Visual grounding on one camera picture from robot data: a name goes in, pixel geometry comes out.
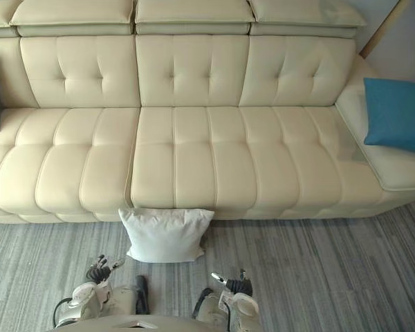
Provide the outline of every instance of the gray floor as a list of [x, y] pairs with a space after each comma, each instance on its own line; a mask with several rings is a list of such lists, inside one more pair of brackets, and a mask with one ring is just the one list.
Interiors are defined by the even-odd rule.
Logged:
[[[369, 219], [217, 221], [194, 263], [128, 259], [113, 285], [149, 279], [154, 313], [189, 317], [211, 270], [254, 284], [271, 331], [415, 331], [415, 203]], [[0, 331], [42, 332], [95, 256], [123, 257], [121, 223], [0, 225]]]

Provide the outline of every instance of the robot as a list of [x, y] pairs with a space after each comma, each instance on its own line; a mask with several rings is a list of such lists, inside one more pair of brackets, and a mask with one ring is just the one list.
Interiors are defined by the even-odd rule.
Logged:
[[[147, 282], [137, 276], [134, 287], [112, 289], [109, 275], [124, 260], [107, 265], [100, 255], [86, 273], [88, 282], [78, 286], [72, 297], [55, 307], [53, 330], [49, 332], [115, 332], [125, 329], [152, 329], [157, 332], [263, 332], [259, 323], [258, 304], [252, 298], [252, 283], [241, 271], [240, 279], [212, 277], [225, 286], [221, 295], [205, 288], [192, 313], [192, 319], [150, 315]], [[67, 308], [58, 316], [58, 308]]]

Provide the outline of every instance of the white pillow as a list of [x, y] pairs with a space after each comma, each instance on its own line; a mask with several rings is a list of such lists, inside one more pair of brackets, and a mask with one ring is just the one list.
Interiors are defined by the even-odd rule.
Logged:
[[126, 255], [146, 263], [194, 261], [204, 254], [200, 240], [213, 211], [119, 209], [131, 248]]

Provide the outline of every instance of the throw pillow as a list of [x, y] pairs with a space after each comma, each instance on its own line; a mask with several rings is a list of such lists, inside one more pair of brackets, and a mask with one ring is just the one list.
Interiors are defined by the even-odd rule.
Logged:
[[415, 83], [365, 78], [366, 145], [385, 145], [415, 152]]
[[119, 209], [131, 248], [127, 255], [146, 263], [194, 261], [214, 213], [200, 209]]

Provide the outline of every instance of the sofa armrest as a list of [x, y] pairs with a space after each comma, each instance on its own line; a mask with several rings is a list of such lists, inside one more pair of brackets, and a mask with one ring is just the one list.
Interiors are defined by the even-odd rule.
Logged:
[[380, 181], [389, 191], [415, 190], [415, 153], [392, 147], [365, 145], [368, 117], [364, 77], [377, 77], [361, 57], [356, 57], [347, 85], [335, 105]]

